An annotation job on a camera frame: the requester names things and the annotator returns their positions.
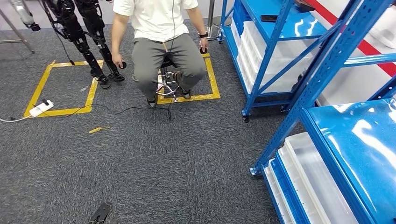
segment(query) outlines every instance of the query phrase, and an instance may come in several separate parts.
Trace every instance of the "man's knee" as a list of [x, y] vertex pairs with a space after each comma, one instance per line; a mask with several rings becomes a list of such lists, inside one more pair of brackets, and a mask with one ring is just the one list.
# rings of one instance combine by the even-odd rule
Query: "man's knee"
[[134, 80], [138, 85], [138, 87], [144, 88], [144, 86], [152, 85], [156, 81], [154, 78], [157, 76], [153, 74], [157, 74], [157, 73], [158, 71], [156, 71], [155, 69], [145, 69], [145, 68], [135, 67]]
[[193, 63], [185, 69], [183, 75], [188, 78], [201, 80], [204, 76], [206, 76], [206, 65], [205, 63]]

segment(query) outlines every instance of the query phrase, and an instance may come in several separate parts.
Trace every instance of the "humanoid robot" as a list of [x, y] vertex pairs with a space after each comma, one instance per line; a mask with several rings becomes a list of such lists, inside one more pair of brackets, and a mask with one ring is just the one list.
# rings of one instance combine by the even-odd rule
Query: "humanoid robot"
[[[10, 0], [11, 4], [21, 16], [22, 22], [33, 31], [38, 31], [40, 28], [34, 23], [32, 13], [27, 8], [23, 0]], [[55, 32], [57, 32], [64, 39], [72, 42], [76, 48], [81, 52], [91, 67], [91, 75], [99, 82], [103, 89], [111, 86], [109, 80], [115, 82], [124, 81], [124, 77], [118, 72], [117, 66], [112, 61], [112, 55], [106, 45], [103, 28], [105, 24], [102, 20], [102, 11], [98, 0], [41, 0], [45, 13]], [[74, 14], [75, 5], [81, 16], [88, 32], [84, 31]], [[95, 56], [89, 50], [86, 36], [90, 36], [95, 44], [99, 47], [99, 51], [103, 56], [111, 73], [106, 77], [103, 74]]]

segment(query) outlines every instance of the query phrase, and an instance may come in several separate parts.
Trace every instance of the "red stripe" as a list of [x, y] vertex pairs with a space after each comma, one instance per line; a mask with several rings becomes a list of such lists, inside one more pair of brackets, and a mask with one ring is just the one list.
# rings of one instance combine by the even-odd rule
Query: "red stripe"
[[[308, 2], [312, 7], [315, 8], [315, 10], [323, 16], [329, 23], [332, 25], [335, 24], [337, 21], [337, 17], [333, 15], [329, 10], [327, 10], [323, 5], [321, 5], [317, 0], [305, 0]], [[367, 41], [363, 40], [359, 46], [358, 49], [363, 52], [365, 55], [378, 55], [381, 54], [377, 49], [375, 49], [371, 44], [369, 44]], [[378, 65], [382, 70], [384, 70], [386, 73], [388, 73], [391, 77], [396, 75], [396, 65], [393, 63], [387, 63], [387, 64], [379, 64]]]

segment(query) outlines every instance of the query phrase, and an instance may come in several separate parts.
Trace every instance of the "white power strip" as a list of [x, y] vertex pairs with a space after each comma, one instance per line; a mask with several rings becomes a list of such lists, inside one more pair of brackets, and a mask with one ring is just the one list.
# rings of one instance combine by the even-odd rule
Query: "white power strip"
[[52, 107], [54, 107], [54, 103], [51, 100], [47, 100], [47, 104], [42, 103], [38, 106], [35, 106], [34, 108], [32, 108], [29, 111], [30, 115], [32, 117], [37, 117], [38, 115], [40, 115], [40, 114], [46, 112], [47, 110], [51, 109]]

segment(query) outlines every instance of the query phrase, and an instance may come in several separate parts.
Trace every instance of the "yellow tape square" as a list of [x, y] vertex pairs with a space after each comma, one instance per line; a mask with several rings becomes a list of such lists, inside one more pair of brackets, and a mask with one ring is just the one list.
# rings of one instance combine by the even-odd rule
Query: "yellow tape square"
[[[103, 60], [98, 60], [98, 64], [100, 66], [100, 68], [103, 67]], [[75, 62], [74, 63], [75, 66], [80, 66], [80, 65], [89, 65], [88, 62]], [[55, 61], [53, 63], [51, 63], [50, 65], [47, 66], [47, 68], [45, 69], [39, 83], [38, 86], [35, 90], [35, 92], [33, 93], [32, 98], [29, 101], [29, 104], [25, 110], [24, 113], [24, 117], [29, 116], [29, 111], [34, 107], [33, 105], [35, 105], [40, 97], [40, 94], [42, 92], [42, 89], [44, 88], [45, 83], [47, 82], [48, 77], [50, 76], [50, 72], [52, 70], [52, 68], [58, 68], [58, 67], [68, 67], [68, 66], [73, 66], [71, 63], [55, 63]], [[93, 98], [95, 97], [95, 92], [96, 92], [96, 87], [98, 86], [98, 82], [95, 79], [92, 79], [91, 82], [91, 87], [89, 89], [88, 92], [88, 96], [87, 99], [85, 101], [85, 106], [82, 109], [80, 109], [78, 112], [76, 112], [79, 108], [70, 108], [70, 109], [61, 109], [61, 110], [49, 110], [46, 111], [42, 114], [40, 114], [37, 117], [47, 117], [47, 116], [59, 116], [59, 115], [69, 115], [72, 114], [74, 112], [76, 113], [89, 113], [92, 110], [92, 106], [90, 106], [93, 103]]]
[[[209, 54], [204, 54], [202, 57], [209, 57]], [[191, 96], [190, 99], [184, 99], [183, 97], [177, 97], [175, 103], [187, 102], [187, 101], [196, 101], [196, 100], [205, 100], [205, 99], [220, 99], [219, 88], [217, 87], [216, 78], [214, 77], [214, 71], [212, 67], [212, 62], [210, 58], [205, 58], [206, 69], [208, 71], [209, 83], [211, 85], [212, 94], [205, 95], [196, 95]], [[172, 103], [173, 98], [165, 98], [164, 96], [158, 96], [157, 104], [170, 104]]]

